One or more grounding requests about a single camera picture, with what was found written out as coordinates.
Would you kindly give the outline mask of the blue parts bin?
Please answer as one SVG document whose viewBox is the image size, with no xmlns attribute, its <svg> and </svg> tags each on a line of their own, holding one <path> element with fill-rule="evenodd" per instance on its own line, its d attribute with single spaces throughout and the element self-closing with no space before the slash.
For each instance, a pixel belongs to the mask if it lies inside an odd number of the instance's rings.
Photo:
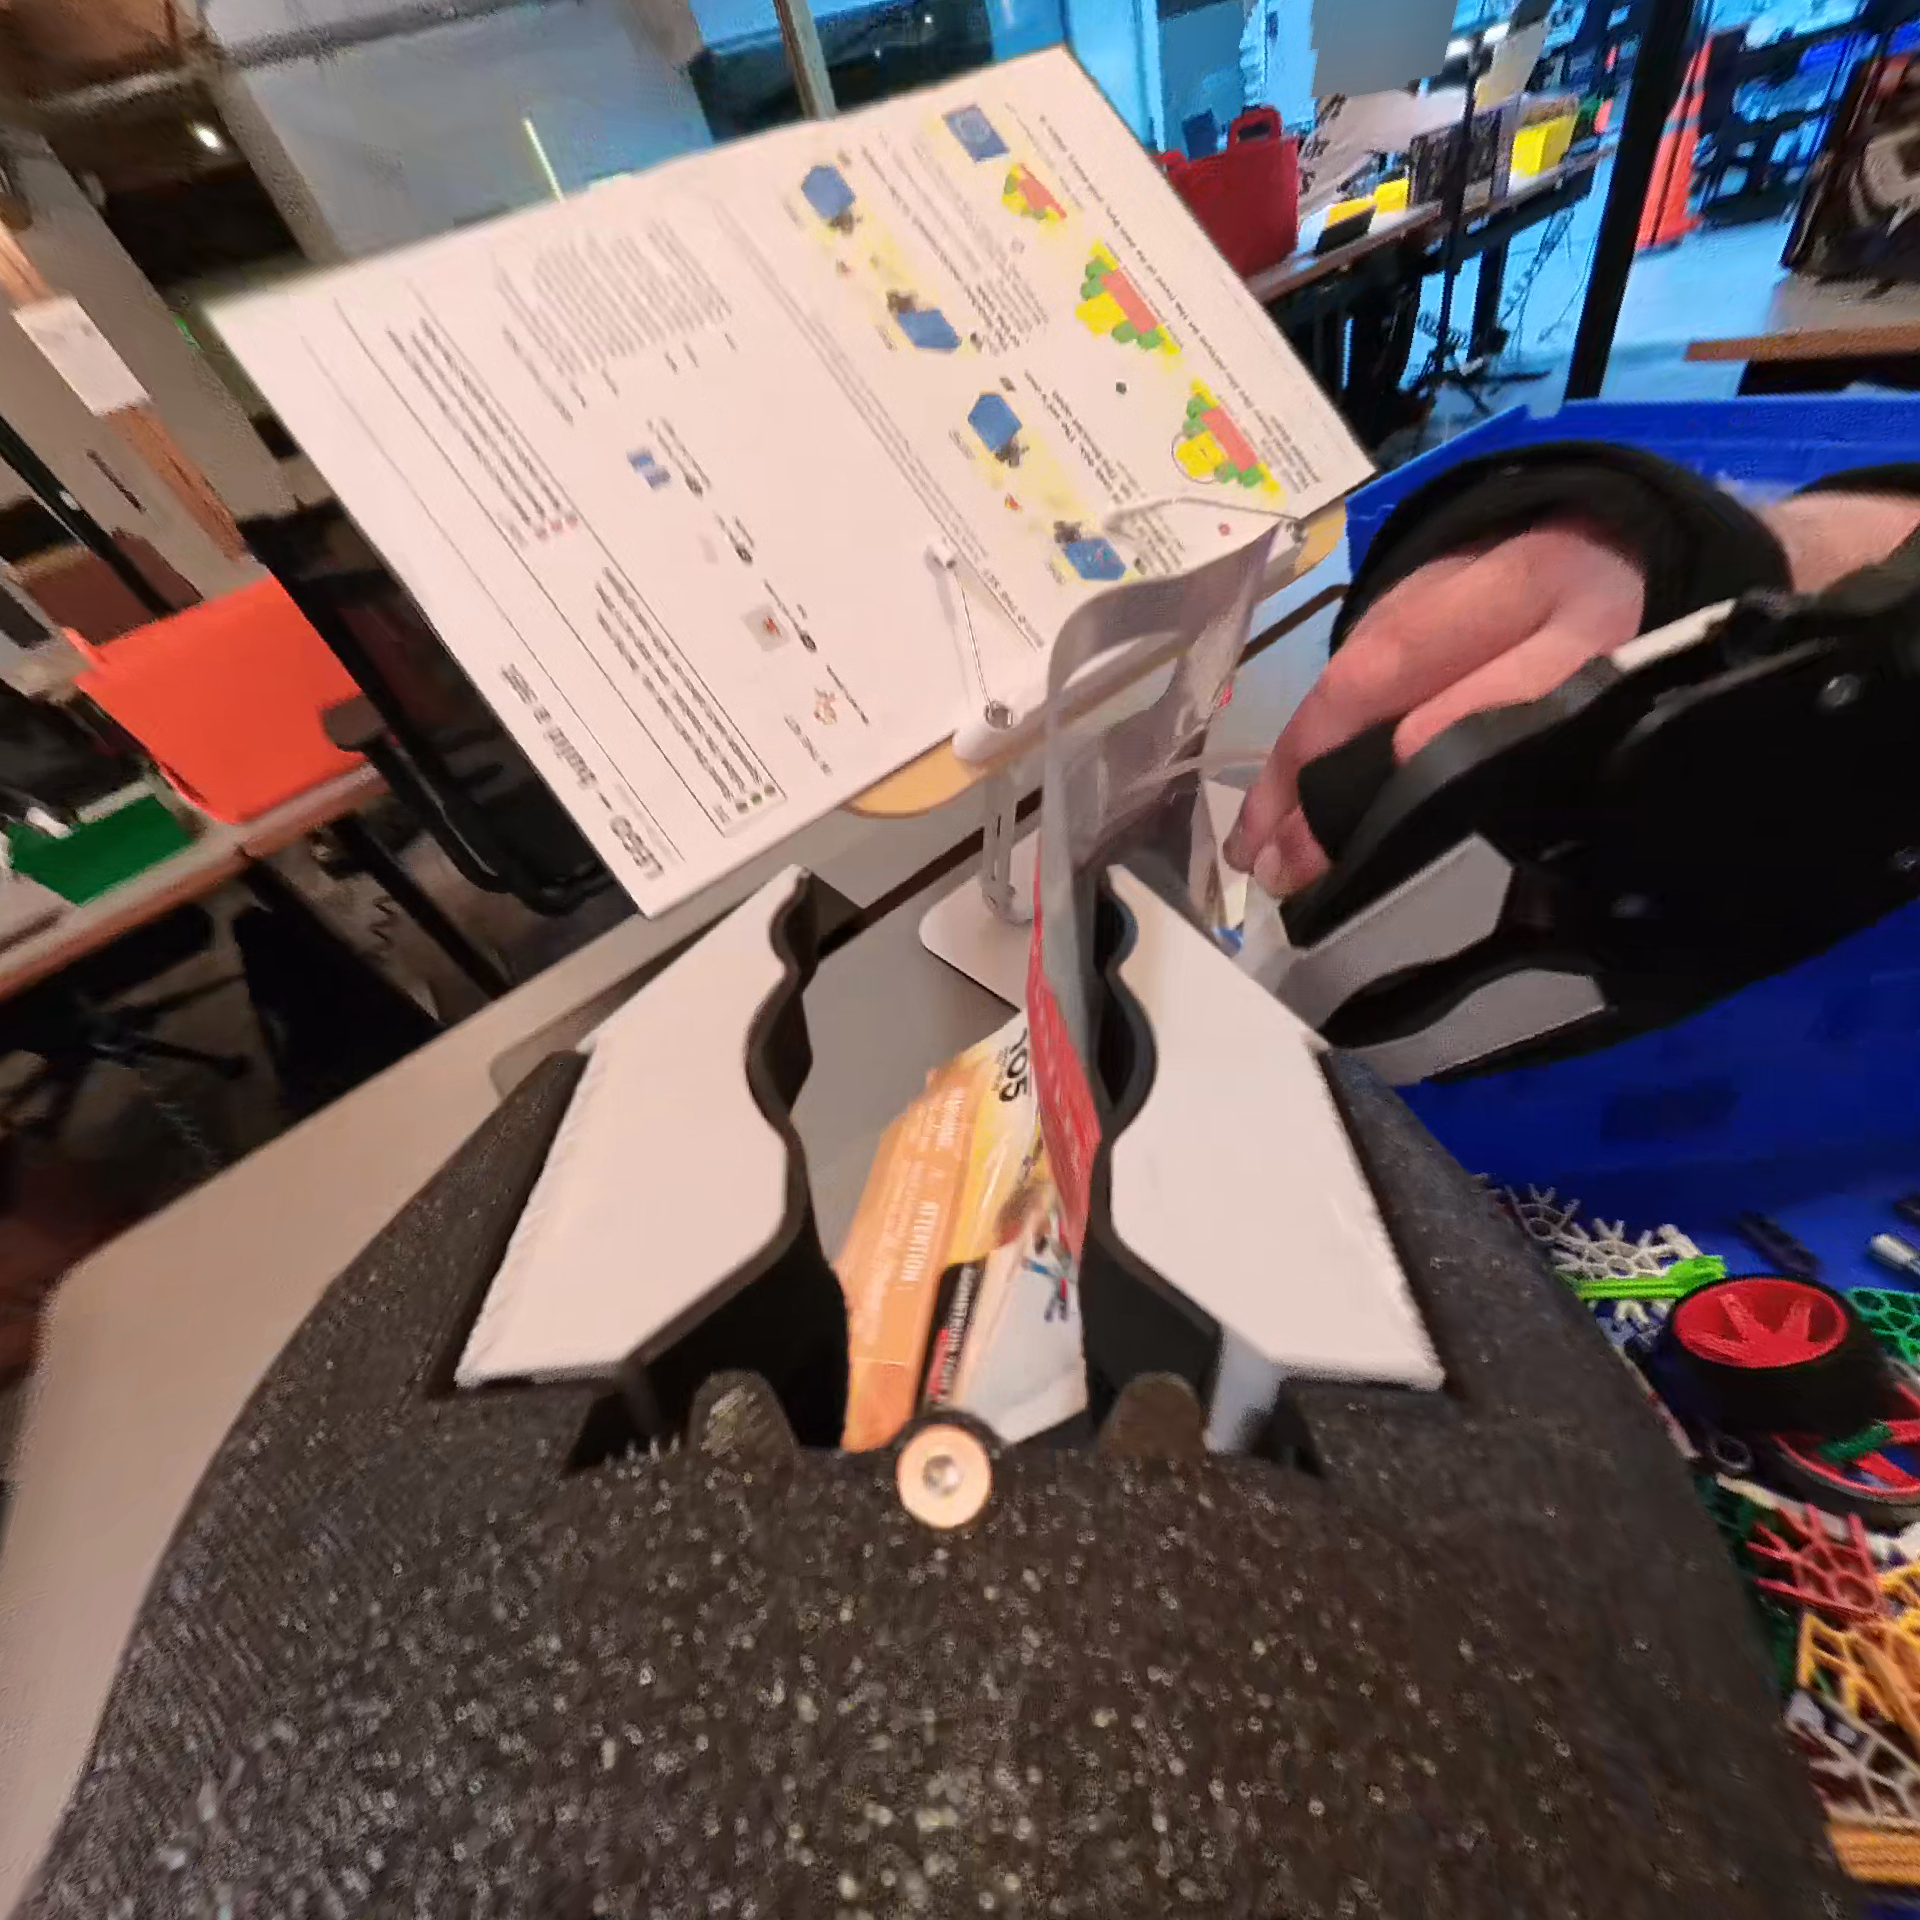
<svg viewBox="0 0 1920 1920">
<path fill-rule="evenodd" d="M 1472 427 L 1369 486 L 1354 570 L 1411 486 L 1537 443 L 1633 447 L 1725 498 L 1732 481 L 1916 498 L 1916 399 L 1572 402 Z M 1633 1228 L 1666 1222 L 1731 1249 L 1737 1214 L 1773 1214 L 1823 1270 L 1878 1283 L 1865 1243 L 1898 1228 L 1895 1197 L 1916 1197 L 1916 900 L 1681 1019 L 1597 1050 L 1522 1050 L 1430 1083 L 1414 1106 L 1495 1171 L 1592 1181 Z"/>
</svg>

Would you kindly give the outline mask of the orange traffic cone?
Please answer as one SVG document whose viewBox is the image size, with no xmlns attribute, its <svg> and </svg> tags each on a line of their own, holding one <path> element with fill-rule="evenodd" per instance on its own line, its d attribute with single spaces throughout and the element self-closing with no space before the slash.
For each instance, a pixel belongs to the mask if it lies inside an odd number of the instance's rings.
<svg viewBox="0 0 1920 1920">
<path fill-rule="evenodd" d="M 1694 46 L 1681 86 L 1666 108 L 1662 135 L 1644 184 L 1633 253 L 1662 253 L 1681 246 L 1694 228 L 1694 165 L 1700 148 L 1700 108 L 1706 98 L 1711 41 Z"/>
</svg>

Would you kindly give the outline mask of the pile of colourful construction pieces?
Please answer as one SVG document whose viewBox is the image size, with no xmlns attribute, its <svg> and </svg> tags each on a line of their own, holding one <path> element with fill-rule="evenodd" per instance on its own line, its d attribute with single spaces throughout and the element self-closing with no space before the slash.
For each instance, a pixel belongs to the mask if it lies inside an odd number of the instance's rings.
<svg viewBox="0 0 1920 1920">
<path fill-rule="evenodd" d="M 1773 1214 L 1737 1214 L 1732 1248 L 1706 1249 L 1678 1223 L 1633 1228 L 1554 1187 L 1484 1187 L 1628 1362 L 1690 1467 L 1759 1622 L 1840 1868 L 1872 1916 L 1916 1916 L 1916 1521 L 1867 1528 L 1773 1492 L 1754 1470 L 1764 1436 L 1678 1410 L 1655 1373 L 1666 1312 L 1694 1288 L 1795 1276 L 1844 1295 L 1878 1341 L 1890 1387 L 1916 1387 L 1916 1197 L 1895 1197 L 1898 1228 L 1865 1243 L 1884 1280 L 1862 1283 L 1823 1270 Z"/>
</svg>

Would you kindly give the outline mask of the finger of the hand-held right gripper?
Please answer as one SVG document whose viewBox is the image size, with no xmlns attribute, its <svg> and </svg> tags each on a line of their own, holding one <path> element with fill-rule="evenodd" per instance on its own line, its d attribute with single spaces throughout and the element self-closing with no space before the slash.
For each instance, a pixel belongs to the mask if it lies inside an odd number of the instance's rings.
<svg viewBox="0 0 1920 1920">
<path fill-rule="evenodd" d="M 1391 1085 L 1420 1085 L 1491 1065 L 1499 1054 L 1560 1033 L 1605 1008 L 1610 1003 L 1588 974 L 1519 969 L 1465 991 L 1408 1033 L 1378 1042 L 1328 1033 L 1328 1047 L 1358 1055 Z"/>
<path fill-rule="evenodd" d="M 1359 991 L 1484 943 L 1499 928 L 1510 888 L 1515 863 L 1488 842 L 1465 838 L 1317 943 L 1286 943 L 1285 918 L 1272 911 L 1260 928 L 1260 991 L 1309 1026 L 1322 1026 Z"/>
</svg>

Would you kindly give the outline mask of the person's right hand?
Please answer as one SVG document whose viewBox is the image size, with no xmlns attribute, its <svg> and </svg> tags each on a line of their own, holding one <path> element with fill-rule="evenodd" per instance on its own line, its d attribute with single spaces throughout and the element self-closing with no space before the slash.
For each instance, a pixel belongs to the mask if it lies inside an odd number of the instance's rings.
<svg viewBox="0 0 1920 1920">
<path fill-rule="evenodd" d="M 1309 830 L 1303 770 L 1391 729 L 1398 765 L 1458 720 L 1525 707 L 1582 662 L 1638 636 L 1644 570 L 1600 526 L 1544 523 L 1439 554 L 1359 615 L 1247 787 L 1226 863 L 1285 900 L 1328 853 Z"/>
</svg>

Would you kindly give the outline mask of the orange flat panel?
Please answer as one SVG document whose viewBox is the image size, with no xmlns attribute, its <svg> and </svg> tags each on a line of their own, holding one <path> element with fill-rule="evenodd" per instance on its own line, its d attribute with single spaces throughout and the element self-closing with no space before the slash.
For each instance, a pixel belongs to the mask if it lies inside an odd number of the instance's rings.
<svg viewBox="0 0 1920 1920">
<path fill-rule="evenodd" d="M 224 825 L 253 825 L 364 766 L 324 735 L 324 714 L 356 702 L 357 683 L 274 579 L 108 644 L 73 644 L 78 690 Z"/>
</svg>

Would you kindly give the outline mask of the green plastic box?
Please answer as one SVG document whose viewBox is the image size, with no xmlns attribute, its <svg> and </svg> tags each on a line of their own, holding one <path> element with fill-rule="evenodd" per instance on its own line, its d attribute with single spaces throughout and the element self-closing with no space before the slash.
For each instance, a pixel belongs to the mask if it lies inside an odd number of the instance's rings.
<svg viewBox="0 0 1920 1920">
<path fill-rule="evenodd" d="M 126 787 L 78 816 L 73 825 L 7 822 L 7 865 L 61 902 L 86 902 L 151 874 L 192 843 L 189 819 L 153 787 Z"/>
</svg>

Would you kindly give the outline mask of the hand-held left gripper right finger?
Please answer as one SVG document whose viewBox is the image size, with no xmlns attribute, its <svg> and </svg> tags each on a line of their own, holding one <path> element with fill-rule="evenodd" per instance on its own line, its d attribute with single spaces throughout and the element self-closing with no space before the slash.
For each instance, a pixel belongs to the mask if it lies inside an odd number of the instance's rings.
<svg viewBox="0 0 1920 1920">
<path fill-rule="evenodd" d="M 1110 865 L 1109 891 L 1130 925 L 1110 982 L 1149 1038 L 1109 1222 L 1208 1319 L 1208 1447 L 1255 1451 L 1286 1387 L 1439 1388 L 1322 1042 L 1144 879 Z"/>
</svg>

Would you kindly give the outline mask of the black pole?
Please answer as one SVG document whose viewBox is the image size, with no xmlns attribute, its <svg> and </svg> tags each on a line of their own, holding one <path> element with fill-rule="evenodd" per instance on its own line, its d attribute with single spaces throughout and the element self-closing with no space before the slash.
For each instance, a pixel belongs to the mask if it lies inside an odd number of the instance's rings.
<svg viewBox="0 0 1920 1920">
<path fill-rule="evenodd" d="M 1621 142 L 1612 154 L 1612 179 L 1605 191 L 1595 259 L 1588 274 L 1588 295 L 1577 323 L 1572 358 L 1566 369 L 1566 402 L 1600 393 L 1628 295 L 1628 278 L 1638 253 L 1638 218 L 1644 208 L 1644 191 L 1655 167 L 1666 113 L 1678 98 L 1681 75 L 1694 59 L 1697 7 L 1700 2 L 1644 7 L 1644 32 L 1638 41 L 1630 68 Z"/>
</svg>

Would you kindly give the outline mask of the wooden side table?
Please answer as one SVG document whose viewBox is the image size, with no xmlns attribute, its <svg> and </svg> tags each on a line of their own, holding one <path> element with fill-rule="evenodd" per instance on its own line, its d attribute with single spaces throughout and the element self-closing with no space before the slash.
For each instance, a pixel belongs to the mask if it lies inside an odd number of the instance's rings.
<svg viewBox="0 0 1920 1920">
<path fill-rule="evenodd" d="M 1439 206 L 1392 213 L 1369 228 L 1369 235 L 1348 236 L 1328 253 L 1303 248 L 1285 264 L 1252 274 L 1242 285 L 1260 302 L 1303 295 L 1309 285 L 1331 281 L 1337 274 L 1358 274 L 1359 265 L 1423 259 L 1434 248 L 1456 246 L 1458 254 L 1481 253 L 1481 246 L 1499 246 L 1510 235 L 1551 218 L 1554 213 L 1582 201 L 1595 185 L 1595 170 L 1610 159 L 1616 142 L 1588 142 L 1581 154 L 1570 154 L 1560 165 L 1510 179 L 1504 192 L 1484 196 L 1472 208 L 1461 208 L 1458 218 L 1448 218 Z"/>
</svg>

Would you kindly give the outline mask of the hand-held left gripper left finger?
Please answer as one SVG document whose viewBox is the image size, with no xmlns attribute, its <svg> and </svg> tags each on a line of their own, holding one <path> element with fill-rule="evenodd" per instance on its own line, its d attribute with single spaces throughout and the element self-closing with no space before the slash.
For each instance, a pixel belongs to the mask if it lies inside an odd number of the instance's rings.
<svg viewBox="0 0 1920 1920">
<path fill-rule="evenodd" d="M 560 1381 L 664 1356 L 754 1260 L 791 1248 L 808 1181 L 812 874 L 783 865 L 585 1042 L 452 1381 Z"/>
</svg>

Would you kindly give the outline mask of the red tote bag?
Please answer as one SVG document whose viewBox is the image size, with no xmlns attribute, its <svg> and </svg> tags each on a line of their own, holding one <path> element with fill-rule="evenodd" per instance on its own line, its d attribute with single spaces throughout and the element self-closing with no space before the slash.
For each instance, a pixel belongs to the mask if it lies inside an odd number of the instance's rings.
<svg viewBox="0 0 1920 1920">
<path fill-rule="evenodd" d="M 1297 137 L 1285 130 L 1278 108 L 1242 108 L 1217 154 L 1160 154 L 1160 170 L 1239 278 L 1297 248 Z"/>
</svg>

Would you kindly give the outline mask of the black toy set box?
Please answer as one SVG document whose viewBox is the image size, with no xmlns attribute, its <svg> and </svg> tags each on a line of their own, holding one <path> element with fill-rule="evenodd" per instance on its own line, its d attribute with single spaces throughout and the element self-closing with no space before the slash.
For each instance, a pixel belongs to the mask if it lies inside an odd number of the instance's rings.
<svg viewBox="0 0 1920 1920">
<path fill-rule="evenodd" d="M 1916 285 L 1916 52 L 1849 71 L 1781 265 L 1809 281 Z"/>
</svg>

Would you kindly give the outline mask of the red wheel with black tyre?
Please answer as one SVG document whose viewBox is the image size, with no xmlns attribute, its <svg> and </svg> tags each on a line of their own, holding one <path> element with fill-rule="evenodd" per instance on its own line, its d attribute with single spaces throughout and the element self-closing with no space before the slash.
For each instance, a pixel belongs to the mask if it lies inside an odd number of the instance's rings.
<svg viewBox="0 0 1920 1920">
<path fill-rule="evenodd" d="M 1846 1436 L 1754 1440 L 1764 1484 L 1867 1528 L 1916 1521 L 1916 1387 L 1898 1381 L 1888 1414 Z"/>
<path fill-rule="evenodd" d="M 1890 1362 L 1862 1312 L 1795 1276 L 1731 1276 L 1666 1312 L 1655 1373 L 1670 1404 L 1725 1434 L 1837 1440 L 1888 1414 Z"/>
</svg>

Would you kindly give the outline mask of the long grey table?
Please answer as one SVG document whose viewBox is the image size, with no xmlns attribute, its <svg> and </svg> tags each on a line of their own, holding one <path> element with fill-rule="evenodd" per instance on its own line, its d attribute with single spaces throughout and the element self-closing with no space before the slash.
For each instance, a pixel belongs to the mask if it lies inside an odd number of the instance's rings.
<svg viewBox="0 0 1920 1920">
<path fill-rule="evenodd" d="M 15 998 L 40 980 L 78 965 L 108 947 L 137 925 L 157 922 L 180 902 L 192 902 L 248 879 L 248 869 L 300 838 L 356 816 L 362 803 L 387 794 L 371 765 L 330 779 L 253 822 L 207 822 L 189 847 L 163 857 L 147 874 L 124 879 L 97 900 L 64 902 L 59 918 L 40 928 L 3 938 L 3 998 Z"/>
</svg>

